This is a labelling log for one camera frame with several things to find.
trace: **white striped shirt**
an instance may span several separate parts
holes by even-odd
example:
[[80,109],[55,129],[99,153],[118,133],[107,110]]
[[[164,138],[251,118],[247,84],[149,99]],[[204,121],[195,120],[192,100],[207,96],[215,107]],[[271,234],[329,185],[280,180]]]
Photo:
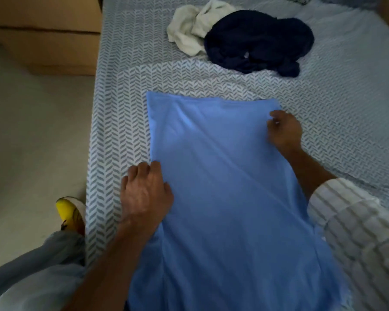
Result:
[[332,179],[311,196],[308,213],[351,284],[354,308],[389,310],[389,212],[345,179]]

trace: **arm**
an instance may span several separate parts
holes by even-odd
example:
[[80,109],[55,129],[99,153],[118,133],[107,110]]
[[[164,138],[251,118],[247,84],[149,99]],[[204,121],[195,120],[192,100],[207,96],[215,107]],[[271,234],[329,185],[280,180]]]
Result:
[[350,181],[337,179],[301,149],[301,125],[271,112],[268,137],[309,199],[308,213],[351,284],[356,310],[389,310],[389,212]]
[[117,234],[62,311],[122,311],[141,251],[172,203],[159,162],[130,167],[121,182],[123,215]]

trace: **cream crumpled cloth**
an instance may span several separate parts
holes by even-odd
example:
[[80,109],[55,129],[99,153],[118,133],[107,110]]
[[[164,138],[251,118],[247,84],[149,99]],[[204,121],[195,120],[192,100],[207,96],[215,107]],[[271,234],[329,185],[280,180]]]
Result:
[[203,38],[218,20],[238,9],[223,1],[210,0],[202,9],[183,5],[176,9],[167,27],[170,42],[191,57],[206,53]]

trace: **yellow sneaker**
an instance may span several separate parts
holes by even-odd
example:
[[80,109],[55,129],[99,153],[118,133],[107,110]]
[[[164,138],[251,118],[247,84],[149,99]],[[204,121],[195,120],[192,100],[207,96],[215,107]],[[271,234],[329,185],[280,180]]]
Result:
[[85,235],[85,205],[74,197],[62,197],[56,201],[56,208],[62,219],[61,230],[76,231]]

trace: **floor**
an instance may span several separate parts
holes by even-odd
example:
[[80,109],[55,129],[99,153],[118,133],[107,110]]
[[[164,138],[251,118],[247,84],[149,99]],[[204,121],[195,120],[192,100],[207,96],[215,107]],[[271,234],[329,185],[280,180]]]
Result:
[[54,206],[83,197],[94,77],[34,76],[0,47],[0,265],[60,229]]

